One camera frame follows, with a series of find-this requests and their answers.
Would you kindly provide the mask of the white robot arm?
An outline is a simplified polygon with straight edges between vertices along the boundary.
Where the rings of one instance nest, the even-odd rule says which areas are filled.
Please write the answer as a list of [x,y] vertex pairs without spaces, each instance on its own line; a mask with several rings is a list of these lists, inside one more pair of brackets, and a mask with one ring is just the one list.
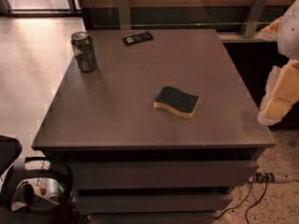
[[257,120],[264,126],[275,125],[299,101],[299,0],[284,15],[258,34],[263,39],[276,39],[278,53],[289,61],[282,67],[273,66],[268,75]]

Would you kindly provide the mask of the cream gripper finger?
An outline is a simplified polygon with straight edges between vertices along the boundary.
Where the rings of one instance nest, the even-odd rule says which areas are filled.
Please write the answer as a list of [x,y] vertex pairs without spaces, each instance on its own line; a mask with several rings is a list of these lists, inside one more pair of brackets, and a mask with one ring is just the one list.
[[258,37],[263,40],[277,41],[278,40],[278,30],[282,22],[282,17],[277,18],[269,25],[264,27],[259,33]]
[[264,126],[275,125],[298,101],[299,61],[290,59],[283,67],[274,66],[269,73],[257,120]]

